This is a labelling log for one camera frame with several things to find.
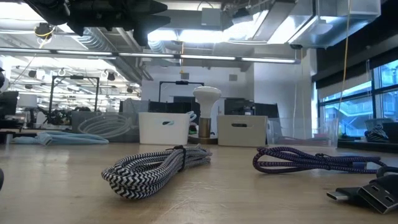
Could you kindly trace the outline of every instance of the wooden desk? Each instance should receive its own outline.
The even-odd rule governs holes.
[[[124,156],[164,146],[0,146],[6,179],[0,223],[397,223],[398,212],[380,215],[338,204],[326,196],[337,187],[367,184],[375,175],[311,170],[262,174],[252,167],[254,148],[212,146],[211,164],[177,174],[156,195],[126,200],[101,178]],[[398,155],[300,148],[315,154],[378,155],[398,166]]]

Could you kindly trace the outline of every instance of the black and white braided cable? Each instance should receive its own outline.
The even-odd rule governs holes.
[[[118,195],[124,198],[146,198],[160,190],[179,170],[210,162],[211,155],[200,145],[187,148],[180,146],[172,150],[125,157],[102,171],[101,175]]]

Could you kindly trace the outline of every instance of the yellow cable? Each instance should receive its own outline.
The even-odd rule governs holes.
[[[46,33],[46,34],[36,34],[36,27],[35,27],[35,29],[33,29],[33,31],[35,32],[35,35],[36,35],[37,37],[46,37],[46,36],[52,34],[52,32],[54,32],[54,30],[55,30],[56,27],[57,27],[57,26],[54,26],[54,27],[52,28],[52,30],[51,30],[50,32]]]
[[[181,54],[184,54],[184,41],[182,41],[182,45],[181,45]],[[184,63],[184,59],[181,58],[181,71],[180,71],[180,74],[184,73],[184,71],[183,71],[183,63]]]
[[[343,100],[343,91],[344,91],[344,85],[346,81],[346,74],[347,74],[347,54],[348,54],[348,32],[349,32],[349,19],[351,17],[351,3],[352,1],[349,0],[349,6],[348,6],[348,17],[347,17],[347,30],[346,30],[346,48],[344,52],[344,70],[343,70],[343,84],[341,86],[341,94],[340,94],[340,101],[338,103],[338,110],[337,110],[337,133],[338,133],[338,124],[339,124],[339,112],[340,112],[340,106],[341,106],[341,101]]]
[[[304,128],[304,139],[306,139],[307,137],[306,137],[306,133],[305,133],[305,110],[304,110],[304,84],[305,84],[305,81],[304,81],[304,72],[303,72],[303,48],[301,48],[301,79],[302,79],[302,87],[301,87],[301,94],[302,94],[302,96],[301,96],[301,98],[302,98],[302,102],[303,102],[303,106],[302,106],[302,108],[303,108],[303,128]]]

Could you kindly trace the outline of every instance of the white storage bin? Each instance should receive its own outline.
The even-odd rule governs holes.
[[[189,124],[188,114],[139,113],[140,143],[186,145]]]
[[[220,146],[266,145],[267,116],[219,115],[217,123]]]

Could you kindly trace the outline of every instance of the computer monitor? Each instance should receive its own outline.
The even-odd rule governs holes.
[[[18,91],[6,91],[0,94],[0,119],[6,115],[15,115],[17,110]]]

